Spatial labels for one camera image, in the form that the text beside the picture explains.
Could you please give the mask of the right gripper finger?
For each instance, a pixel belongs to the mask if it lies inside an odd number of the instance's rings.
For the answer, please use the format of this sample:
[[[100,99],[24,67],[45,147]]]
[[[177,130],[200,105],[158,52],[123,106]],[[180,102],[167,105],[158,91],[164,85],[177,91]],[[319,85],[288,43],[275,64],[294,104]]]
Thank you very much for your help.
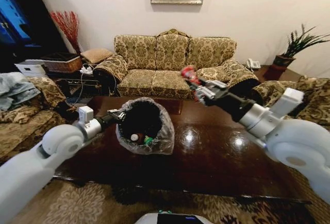
[[[219,81],[205,80],[204,78],[199,78],[197,76],[185,77],[185,81],[188,84],[190,90],[195,91],[199,87],[207,88],[217,88],[220,90],[225,90],[225,84],[220,84]]]
[[[194,91],[195,99],[202,104],[206,104],[207,100],[213,100],[213,92],[208,88],[197,88]]]

